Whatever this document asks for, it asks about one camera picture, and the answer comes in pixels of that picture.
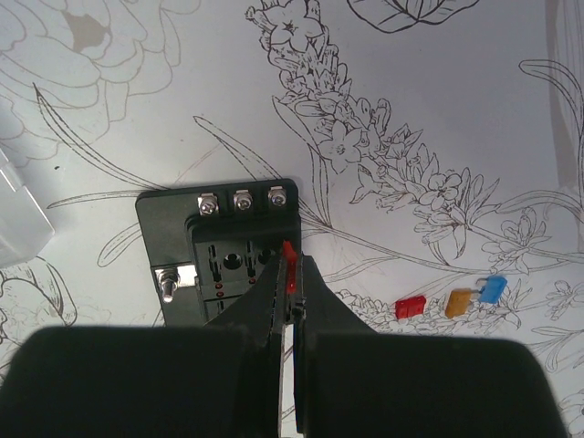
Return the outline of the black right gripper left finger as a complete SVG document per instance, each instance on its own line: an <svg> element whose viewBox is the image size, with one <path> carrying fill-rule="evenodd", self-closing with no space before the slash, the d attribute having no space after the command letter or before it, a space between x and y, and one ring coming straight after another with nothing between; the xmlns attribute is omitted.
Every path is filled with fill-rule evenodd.
<svg viewBox="0 0 584 438"><path fill-rule="evenodd" d="M12 359L4 437L277 437L286 260L202 327L49 327Z"/></svg>

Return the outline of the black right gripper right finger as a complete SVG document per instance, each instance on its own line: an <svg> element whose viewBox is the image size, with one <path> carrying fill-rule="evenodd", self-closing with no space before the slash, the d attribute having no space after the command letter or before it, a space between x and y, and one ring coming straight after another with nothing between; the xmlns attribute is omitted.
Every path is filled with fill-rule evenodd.
<svg viewBox="0 0 584 438"><path fill-rule="evenodd" d="M303 256L294 327L296 425L306 437L564 437L548 379L508 339L382 334Z"/></svg>

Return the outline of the black fuse box base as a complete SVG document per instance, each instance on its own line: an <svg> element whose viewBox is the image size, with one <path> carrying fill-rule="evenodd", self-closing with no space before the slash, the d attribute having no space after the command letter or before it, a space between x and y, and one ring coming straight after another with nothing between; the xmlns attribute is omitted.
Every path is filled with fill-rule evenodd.
<svg viewBox="0 0 584 438"><path fill-rule="evenodd" d="M285 241L300 248L290 179L146 192L135 208L169 327L208 323L256 283Z"/></svg>

